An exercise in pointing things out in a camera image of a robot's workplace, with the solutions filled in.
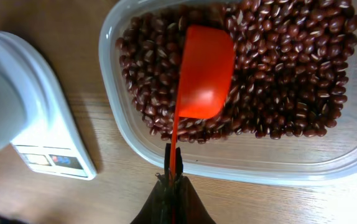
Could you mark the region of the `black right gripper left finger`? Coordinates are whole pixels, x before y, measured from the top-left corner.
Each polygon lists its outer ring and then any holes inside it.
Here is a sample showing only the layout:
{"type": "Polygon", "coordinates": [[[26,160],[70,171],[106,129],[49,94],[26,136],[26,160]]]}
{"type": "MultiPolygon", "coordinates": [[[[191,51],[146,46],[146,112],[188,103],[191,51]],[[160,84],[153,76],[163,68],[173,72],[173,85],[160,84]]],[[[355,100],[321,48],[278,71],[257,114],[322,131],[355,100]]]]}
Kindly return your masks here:
{"type": "Polygon", "coordinates": [[[169,143],[165,145],[164,173],[156,174],[157,182],[131,224],[171,224],[170,147],[169,143]]]}

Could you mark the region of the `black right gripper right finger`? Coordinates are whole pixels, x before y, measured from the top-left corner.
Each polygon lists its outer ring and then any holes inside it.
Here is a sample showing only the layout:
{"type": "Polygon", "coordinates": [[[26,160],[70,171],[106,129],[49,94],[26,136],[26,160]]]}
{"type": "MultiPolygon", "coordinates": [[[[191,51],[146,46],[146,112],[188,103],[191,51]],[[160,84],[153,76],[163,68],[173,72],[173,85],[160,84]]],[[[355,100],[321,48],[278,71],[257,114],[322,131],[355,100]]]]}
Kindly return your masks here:
{"type": "Polygon", "coordinates": [[[180,148],[176,148],[175,221],[181,224],[215,224],[190,179],[183,175],[180,148]]]}

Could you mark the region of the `red measuring scoop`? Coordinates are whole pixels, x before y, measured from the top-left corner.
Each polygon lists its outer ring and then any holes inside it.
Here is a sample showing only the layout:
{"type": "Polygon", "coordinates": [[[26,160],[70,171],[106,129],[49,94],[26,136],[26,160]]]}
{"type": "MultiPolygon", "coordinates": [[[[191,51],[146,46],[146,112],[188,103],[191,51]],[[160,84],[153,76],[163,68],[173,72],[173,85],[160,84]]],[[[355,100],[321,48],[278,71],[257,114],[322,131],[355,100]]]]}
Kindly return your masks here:
{"type": "Polygon", "coordinates": [[[220,29],[191,25],[185,36],[170,147],[174,183],[179,118],[210,119],[222,109],[234,70],[234,42],[220,29]]]}

